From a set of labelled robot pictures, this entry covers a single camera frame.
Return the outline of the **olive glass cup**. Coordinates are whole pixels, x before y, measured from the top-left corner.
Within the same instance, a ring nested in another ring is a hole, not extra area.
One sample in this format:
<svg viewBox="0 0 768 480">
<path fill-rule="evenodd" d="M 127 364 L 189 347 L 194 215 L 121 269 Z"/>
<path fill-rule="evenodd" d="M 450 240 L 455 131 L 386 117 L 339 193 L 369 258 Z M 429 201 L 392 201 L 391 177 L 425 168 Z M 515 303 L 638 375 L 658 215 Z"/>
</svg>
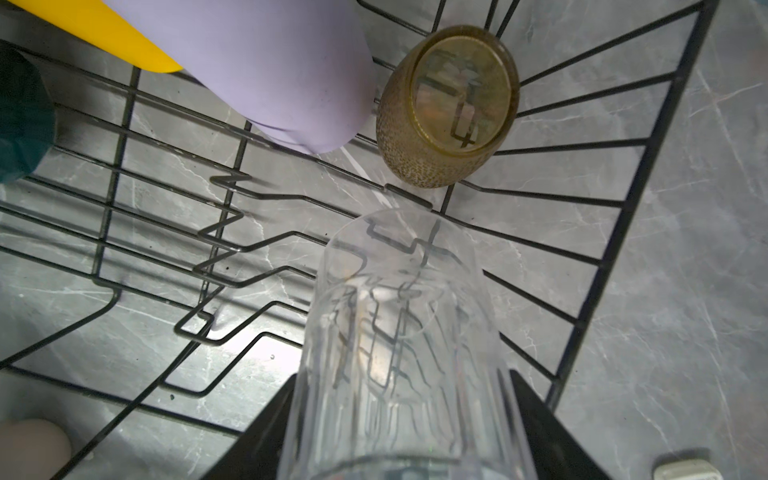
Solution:
<svg viewBox="0 0 768 480">
<path fill-rule="evenodd" d="M 477 171 L 516 118 L 515 62 L 489 31 L 456 25 L 420 42 L 381 96 L 376 141 L 387 167 L 419 188 L 441 188 Z"/>
</svg>

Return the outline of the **clear glass cup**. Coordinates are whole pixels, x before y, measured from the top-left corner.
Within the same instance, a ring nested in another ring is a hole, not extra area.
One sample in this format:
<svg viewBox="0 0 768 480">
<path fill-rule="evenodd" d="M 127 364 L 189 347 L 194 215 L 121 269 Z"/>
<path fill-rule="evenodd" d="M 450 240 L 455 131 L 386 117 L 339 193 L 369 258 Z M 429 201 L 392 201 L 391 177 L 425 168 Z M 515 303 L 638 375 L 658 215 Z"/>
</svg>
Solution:
<svg viewBox="0 0 768 480">
<path fill-rule="evenodd" d="M 281 479 L 533 479 L 469 236 L 421 209 L 341 228 L 314 283 Z"/>
</svg>

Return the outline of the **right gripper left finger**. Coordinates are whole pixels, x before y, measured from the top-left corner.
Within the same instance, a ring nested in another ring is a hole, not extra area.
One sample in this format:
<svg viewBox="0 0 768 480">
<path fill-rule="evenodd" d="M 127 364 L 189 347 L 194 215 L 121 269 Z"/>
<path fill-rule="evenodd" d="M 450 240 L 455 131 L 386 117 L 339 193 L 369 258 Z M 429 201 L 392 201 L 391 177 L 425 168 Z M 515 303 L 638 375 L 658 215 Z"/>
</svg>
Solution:
<svg viewBox="0 0 768 480">
<path fill-rule="evenodd" d="M 297 375 L 291 375 L 203 480 L 275 480 Z"/>
</svg>

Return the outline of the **yellow mug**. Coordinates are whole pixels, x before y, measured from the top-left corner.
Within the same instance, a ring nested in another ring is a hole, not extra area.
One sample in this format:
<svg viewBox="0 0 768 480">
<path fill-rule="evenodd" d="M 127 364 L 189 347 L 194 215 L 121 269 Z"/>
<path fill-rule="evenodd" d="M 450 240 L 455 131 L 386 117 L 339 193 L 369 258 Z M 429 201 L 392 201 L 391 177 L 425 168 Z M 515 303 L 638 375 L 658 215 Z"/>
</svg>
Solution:
<svg viewBox="0 0 768 480">
<path fill-rule="evenodd" d="M 183 67 L 100 0 L 10 0 L 10 3 L 142 70 Z"/>
</svg>

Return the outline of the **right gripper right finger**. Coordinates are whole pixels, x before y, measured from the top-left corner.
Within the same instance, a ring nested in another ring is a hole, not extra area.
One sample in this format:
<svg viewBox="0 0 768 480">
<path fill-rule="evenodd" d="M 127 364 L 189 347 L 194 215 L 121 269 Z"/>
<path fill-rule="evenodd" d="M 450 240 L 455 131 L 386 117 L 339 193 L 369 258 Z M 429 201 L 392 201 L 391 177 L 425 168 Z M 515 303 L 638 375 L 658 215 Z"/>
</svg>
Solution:
<svg viewBox="0 0 768 480">
<path fill-rule="evenodd" d="M 515 370 L 510 376 L 537 477 L 608 480 L 523 377 Z"/>
</svg>

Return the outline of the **green mug white inside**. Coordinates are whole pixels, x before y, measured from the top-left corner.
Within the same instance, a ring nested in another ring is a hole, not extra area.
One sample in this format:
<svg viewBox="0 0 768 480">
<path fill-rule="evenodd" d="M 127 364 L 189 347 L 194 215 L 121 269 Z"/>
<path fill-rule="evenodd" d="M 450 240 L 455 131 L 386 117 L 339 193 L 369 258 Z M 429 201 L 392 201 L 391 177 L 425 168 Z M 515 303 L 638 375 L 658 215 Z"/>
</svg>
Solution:
<svg viewBox="0 0 768 480">
<path fill-rule="evenodd" d="M 37 169 L 56 139 L 56 112 L 37 67 L 16 49 L 1 47 L 1 182 Z"/>
</svg>

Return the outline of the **lilac plastic cup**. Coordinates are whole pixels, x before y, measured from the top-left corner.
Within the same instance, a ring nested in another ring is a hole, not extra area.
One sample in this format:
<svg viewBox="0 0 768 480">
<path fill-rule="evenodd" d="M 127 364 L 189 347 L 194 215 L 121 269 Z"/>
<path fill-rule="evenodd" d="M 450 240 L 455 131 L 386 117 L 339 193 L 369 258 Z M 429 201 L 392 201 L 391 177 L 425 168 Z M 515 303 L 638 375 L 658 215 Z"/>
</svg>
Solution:
<svg viewBox="0 0 768 480">
<path fill-rule="evenodd" d="M 109 7 L 275 143 L 348 143 L 375 96 L 350 1 L 111 1 Z"/>
</svg>

